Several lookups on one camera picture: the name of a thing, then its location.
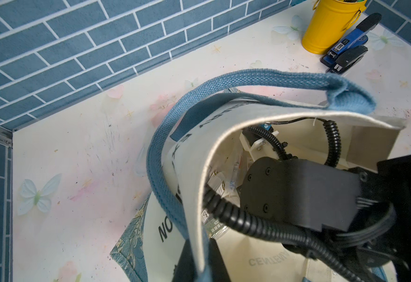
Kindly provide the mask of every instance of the white table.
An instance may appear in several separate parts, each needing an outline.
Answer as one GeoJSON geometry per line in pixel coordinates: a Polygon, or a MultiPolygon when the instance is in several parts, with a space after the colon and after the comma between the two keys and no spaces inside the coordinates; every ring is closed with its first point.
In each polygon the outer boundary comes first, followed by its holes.
{"type": "MultiPolygon", "coordinates": [[[[325,72],[320,56],[300,40],[272,31],[291,26],[298,15],[307,23],[313,1],[262,20],[152,71],[122,83],[14,134],[13,278],[20,281],[127,281],[108,256],[141,205],[150,186],[145,152],[155,126],[192,87],[235,70],[271,68],[292,72],[325,72]],[[120,95],[120,99],[108,95],[120,95]],[[25,179],[38,190],[61,173],[51,209],[33,207],[17,215],[25,179]]],[[[372,32],[383,35],[384,28],[372,32]]],[[[411,154],[411,46],[388,43],[369,48],[346,78],[378,100],[376,114],[406,118],[392,156],[411,154]]],[[[318,91],[245,87],[246,91],[318,104],[318,91]]]]}

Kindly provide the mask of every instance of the bolt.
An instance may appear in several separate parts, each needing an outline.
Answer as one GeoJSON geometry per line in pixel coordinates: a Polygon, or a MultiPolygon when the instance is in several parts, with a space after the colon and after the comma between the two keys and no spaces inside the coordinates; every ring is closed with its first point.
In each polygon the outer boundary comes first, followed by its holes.
{"type": "Polygon", "coordinates": [[[362,182],[367,182],[368,174],[367,172],[359,172],[359,179],[362,182]]]}

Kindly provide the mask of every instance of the stapler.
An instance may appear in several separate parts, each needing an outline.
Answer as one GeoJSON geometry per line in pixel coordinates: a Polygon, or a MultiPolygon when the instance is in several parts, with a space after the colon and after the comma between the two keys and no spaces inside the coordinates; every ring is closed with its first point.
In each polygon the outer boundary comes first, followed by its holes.
{"type": "Polygon", "coordinates": [[[367,33],[381,21],[381,14],[373,13],[361,21],[347,36],[337,42],[320,61],[329,69],[327,72],[343,74],[359,62],[368,49],[367,33]]]}

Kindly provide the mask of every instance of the blue bag strap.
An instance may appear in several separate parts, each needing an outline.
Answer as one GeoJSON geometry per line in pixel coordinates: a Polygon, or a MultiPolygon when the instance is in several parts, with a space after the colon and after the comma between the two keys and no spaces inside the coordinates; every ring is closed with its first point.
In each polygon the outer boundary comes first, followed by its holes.
{"type": "MultiPolygon", "coordinates": [[[[182,114],[202,99],[227,88],[244,85],[264,85],[302,89],[326,90],[327,110],[353,111],[368,114],[375,109],[373,97],[363,88],[336,74],[288,73],[276,70],[242,70],[215,77],[186,93],[168,112],[155,130],[147,154],[147,174],[153,193],[185,239],[188,239],[185,213],[182,205],[171,193],[163,177],[162,149],[182,114]]],[[[293,106],[264,96],[259,101],[279,103],[279,106],[293,106]]]]}

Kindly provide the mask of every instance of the black cable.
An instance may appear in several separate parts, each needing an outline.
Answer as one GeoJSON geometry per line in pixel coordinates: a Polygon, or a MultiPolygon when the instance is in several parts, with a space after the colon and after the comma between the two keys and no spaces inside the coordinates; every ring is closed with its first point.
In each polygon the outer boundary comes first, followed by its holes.
{"type": "Polygon", "coordinates": [[[307,248],[343,278],[350,282],[363,282],[363,279],[339,262],[337,256],[328,250],[321,240],[302,228],[273,223],[254,216],[222,199],[208,185],[204,188],[203,206],[214,218],[237,232],[265,241],[307,248]]]}
{"type": "Polygon", "coordinates": [[[247,130],[255,135],[259,136],[260,138],[264,138],[268,143],[273,146],[273,150],[278,154],[279,160],[287,160],[287,153],[285,152],[284,147],[279,142],[279,140],[274,136],[271,132],[266,130],[261,126],[249,126],[247,130]]]}
{"type": "Polygon", "coordinates": [[[342,142],[340,140],[340,133],[335,121],[327,121],[315,117],[301,117],[291,121],[272,121],[272,125],[287,125],[289,123],[302,121],[305,119],[316,119],[323,122],[323,127],[325,128],[326,136],[328,138],[328,157],[326,159],[325,165],[336,167],[339,163],[340,153],[342,151],[342,142]]]}

